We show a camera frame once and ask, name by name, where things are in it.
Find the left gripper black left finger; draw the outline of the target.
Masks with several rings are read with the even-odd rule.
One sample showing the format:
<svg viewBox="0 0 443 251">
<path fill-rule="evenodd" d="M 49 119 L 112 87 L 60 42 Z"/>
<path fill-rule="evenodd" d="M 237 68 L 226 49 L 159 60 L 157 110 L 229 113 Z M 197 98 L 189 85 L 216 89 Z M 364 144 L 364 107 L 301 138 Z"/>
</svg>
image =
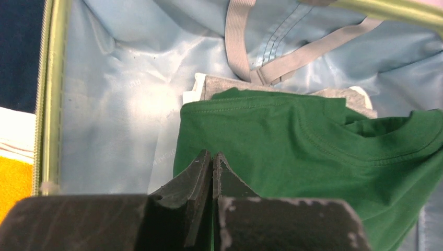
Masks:
<svg viewBox="0 0 443 251">
<path fill-rule="evenodd" d="M 1 250 L 210 250 L 211 154 L 155 192 L 29 197 L 1 224 Z"/>
</svg>

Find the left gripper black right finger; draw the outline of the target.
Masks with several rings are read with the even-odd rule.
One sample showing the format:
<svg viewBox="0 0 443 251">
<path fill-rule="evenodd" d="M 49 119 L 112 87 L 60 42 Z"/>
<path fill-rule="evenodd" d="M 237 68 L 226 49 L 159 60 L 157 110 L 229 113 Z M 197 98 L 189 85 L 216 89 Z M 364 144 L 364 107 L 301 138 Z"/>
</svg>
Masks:
<svg viewBox="0 0 443 251">
<path fill-rule="evenodd" d="M 340 199 L 265 198 L 213 158 L 214 250 L 370 250 L 363 224 Z"/>
</svg>

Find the dark green cloth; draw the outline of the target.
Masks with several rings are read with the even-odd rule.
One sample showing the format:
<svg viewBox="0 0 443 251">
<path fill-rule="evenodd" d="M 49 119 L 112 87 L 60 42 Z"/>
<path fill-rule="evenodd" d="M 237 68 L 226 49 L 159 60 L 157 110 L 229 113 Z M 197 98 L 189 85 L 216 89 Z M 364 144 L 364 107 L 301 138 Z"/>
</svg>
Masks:
<svg viewBox="0 0 443 251">
<path fill-rule="evenodd" d="M 397 250 L 442 177 L 442 111 L 369 119 L 343 98 L 231 88 L 180 110 L 173 173 L 203 149 L 263 197 L 343 199 Z"/>
</svg>

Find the green suitcase with blue lining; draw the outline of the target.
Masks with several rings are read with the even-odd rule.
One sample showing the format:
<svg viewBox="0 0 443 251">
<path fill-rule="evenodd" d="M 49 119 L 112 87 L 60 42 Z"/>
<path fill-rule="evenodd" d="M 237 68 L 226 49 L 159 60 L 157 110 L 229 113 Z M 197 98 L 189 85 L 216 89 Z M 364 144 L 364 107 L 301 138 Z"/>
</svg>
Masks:
<svg viewBox="0 0 443 251">
<path fill-rule="evenodd" d="M 43 30 L 44 196 L 155 192 L 182 106 L 231 88 L 442 111 L 442 9 L 415 1 L 47 1 Z M 397 250 L 442 250 L 442 177 Z"/>
</svg>

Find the yellow striped towel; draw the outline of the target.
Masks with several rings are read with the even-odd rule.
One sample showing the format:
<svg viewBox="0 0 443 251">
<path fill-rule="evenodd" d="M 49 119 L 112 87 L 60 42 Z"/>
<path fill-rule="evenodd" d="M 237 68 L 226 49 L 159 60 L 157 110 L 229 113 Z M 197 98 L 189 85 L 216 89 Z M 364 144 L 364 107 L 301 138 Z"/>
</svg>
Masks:
<svg viewBox="0 0 443 251">
<path fill-rule="evenodd" d="M 1 221 L 16 202 L 31 196 L 33 158 L 32 147 L 1 142 Z"/>
</svg>

